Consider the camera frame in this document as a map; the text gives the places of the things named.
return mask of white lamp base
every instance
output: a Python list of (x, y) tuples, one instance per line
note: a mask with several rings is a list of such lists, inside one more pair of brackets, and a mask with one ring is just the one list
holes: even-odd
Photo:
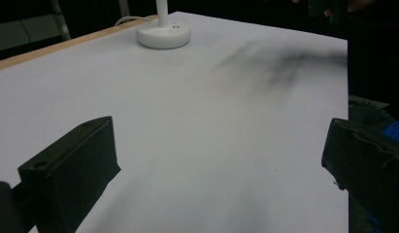
[(179, 48), (190, 41), (190, 27), (184, 22), (170, 20), (165, 27), (159, 27), (158, 20), (141, 24), (136, 28), (136, 37), (143, 46), (167, 50)]

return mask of lamp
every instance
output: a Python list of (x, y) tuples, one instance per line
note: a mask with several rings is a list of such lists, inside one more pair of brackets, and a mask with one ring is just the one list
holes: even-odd
[(156, 0), (157, 19), (136, 28), (136, 37), (143, 46), (152, 49), (174, 49), (190, 41), (189, 25), (182, 21), (169, 20), (167, 0)]

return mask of blue object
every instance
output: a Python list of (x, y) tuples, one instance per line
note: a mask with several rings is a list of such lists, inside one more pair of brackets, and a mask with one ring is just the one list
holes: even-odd
[(382, 130), (382, 133), (387, 137), (399, 142), (399, 121), (389, 124)]

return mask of white table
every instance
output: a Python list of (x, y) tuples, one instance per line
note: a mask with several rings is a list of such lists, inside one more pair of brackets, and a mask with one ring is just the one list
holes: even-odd
[(348, 116), (347, 42), (171, 18), (187, 46), (147, 49), (129, 28), (0, 70), (0, 181), (112, 116), (122, 170), (78, 232), (348, 232), (348, 195), (320, 165)]

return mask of white cable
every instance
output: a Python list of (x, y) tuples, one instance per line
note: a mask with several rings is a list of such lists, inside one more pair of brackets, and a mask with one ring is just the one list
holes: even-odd
[(141, 20), (144, 20), (144, 21), (151, 21), (151, 19), (147, 18), (147, 17), (122, 17), (121, 19), (119, 19), (115, 23), (115, 26), (118, 26), (118, 25), (120, 25), (121, 23), (123, 23), (125, 21), (134, 20), (134, 19), (141, 19)]

